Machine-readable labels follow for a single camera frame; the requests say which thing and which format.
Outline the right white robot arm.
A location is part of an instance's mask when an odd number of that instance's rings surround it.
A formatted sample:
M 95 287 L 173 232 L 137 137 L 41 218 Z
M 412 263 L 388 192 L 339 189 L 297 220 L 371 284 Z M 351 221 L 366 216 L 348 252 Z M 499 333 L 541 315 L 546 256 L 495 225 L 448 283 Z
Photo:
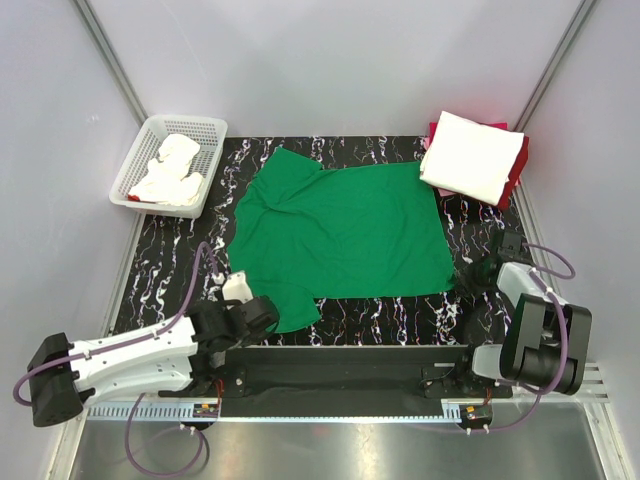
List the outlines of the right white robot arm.
M 573 395 L 584 378 L 592 325 L 589 309 L 561 297 L 541 277 L 571 280 L 576 271 L 558 252 L 500 230 L 490 250 L 458 276 L 464 292 L 499 293 L 513 308 L 499 344 L 470 346 L 457 362 L 454 384 L 466 396 L 494 385 L 520 385 L 544 396 Z

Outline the green t shirt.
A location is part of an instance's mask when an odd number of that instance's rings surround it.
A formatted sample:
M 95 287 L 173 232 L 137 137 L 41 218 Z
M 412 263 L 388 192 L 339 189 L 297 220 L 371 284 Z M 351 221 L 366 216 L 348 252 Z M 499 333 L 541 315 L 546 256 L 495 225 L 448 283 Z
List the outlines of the green t shirt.
M 230 265 L 280 315 L 307 328 L 319 299 L 439 294 L 454 263 L 433 189 L 418 162 L 326 169 L 279 148 L 235 208 Z

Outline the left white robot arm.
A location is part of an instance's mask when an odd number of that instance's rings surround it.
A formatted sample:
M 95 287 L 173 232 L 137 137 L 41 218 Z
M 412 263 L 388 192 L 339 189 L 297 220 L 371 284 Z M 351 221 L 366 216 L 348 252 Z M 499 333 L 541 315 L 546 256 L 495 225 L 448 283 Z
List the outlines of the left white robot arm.
M 224 382 L 215 357 L 258 344 L 280 323 L 266 296 L 204 301 L 158 324 L 107 338 L 71 342 L 48 336 L 27 367 L 27 407 L 38 428 L 62 424 L 101 401 L 217 396 Z

